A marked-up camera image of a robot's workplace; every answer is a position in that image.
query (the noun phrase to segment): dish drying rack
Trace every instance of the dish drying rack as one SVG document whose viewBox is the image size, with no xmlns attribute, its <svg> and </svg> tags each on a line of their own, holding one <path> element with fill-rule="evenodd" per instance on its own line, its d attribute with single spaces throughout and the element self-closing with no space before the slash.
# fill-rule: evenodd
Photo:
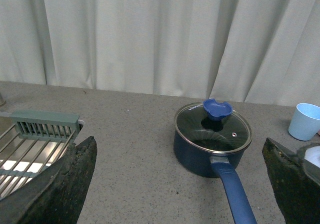
<svg viewBox="0 0 320 224">
<path fill-rule="evenodd" d="M 19 110 L 0 136 L 0 199 L 62 157 L 82 125 L 79 115 Z"/>
</svg>

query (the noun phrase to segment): lid knob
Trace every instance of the lid knob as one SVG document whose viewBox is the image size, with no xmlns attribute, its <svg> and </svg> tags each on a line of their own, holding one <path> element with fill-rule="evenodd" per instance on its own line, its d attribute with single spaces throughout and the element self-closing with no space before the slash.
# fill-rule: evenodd
<svg viewBox="0 0 320 224">
<path fill-rule="evenodd" d="M 208 113 L 209 119 L 212 121 L 220 121 L 222 118 L 230 115 L 233 111 L 232 106 L 229 103 L 218 103 L 214 98 L 204 101 L 203 108 Z"/>
</svg>

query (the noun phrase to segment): metal wire rack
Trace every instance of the metal wire rack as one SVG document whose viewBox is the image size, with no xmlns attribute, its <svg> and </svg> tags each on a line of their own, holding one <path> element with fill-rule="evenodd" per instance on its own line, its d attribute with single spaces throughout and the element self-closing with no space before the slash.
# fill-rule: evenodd
<svg viewBox="0 0 320 224">
<path fill-rule="evenodd" d="M 22 135 L 20 129 L 14 123 L 0 136 L 0 199 L 61 158 L 77 132 L 69 130 L 66 135 L 63 130 L 65 139 L 57 140 L 49 135 L 46 140 L 41 140 L 41 137 L 30 139 Z"/>
</svg>

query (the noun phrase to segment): blue silicone lid handle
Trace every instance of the blue silicone lid handle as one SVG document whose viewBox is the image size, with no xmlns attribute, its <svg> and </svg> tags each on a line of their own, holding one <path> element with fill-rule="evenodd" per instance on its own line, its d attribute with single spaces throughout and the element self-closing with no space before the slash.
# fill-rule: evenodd
<svg viewBox="0 0 320 224">
<path fill-rule="evenodd" d="M 240 178 L 233 166 L 229 162 L 211 161 L 211 167 L 222 180 L 234 223 L 257 224 Z"/>
<path fill-rule="evenodd" d="M 208 113 L 209 119 L 213 121 L 220 121 L 222 118 L 230 115 L 233 111 L 232 106 L 229 103 L 218 103 L 214 98 L 204 101 L 203 108 Z"/>
</svg>

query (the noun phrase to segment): glass lid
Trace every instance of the glass lid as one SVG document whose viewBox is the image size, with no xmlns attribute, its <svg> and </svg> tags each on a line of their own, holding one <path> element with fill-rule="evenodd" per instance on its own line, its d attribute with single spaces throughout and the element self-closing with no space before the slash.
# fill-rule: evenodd
<svg viewBox="0 0 320 224">
<path fill-rule="evenodd" d="M 212 153 L 235 153 L 249 146 L 252 131 L 238 112 L 213 121 L 203 103 L 192 103 L 175 115 L 176 131 L 190 144 Z"/>
</svg>

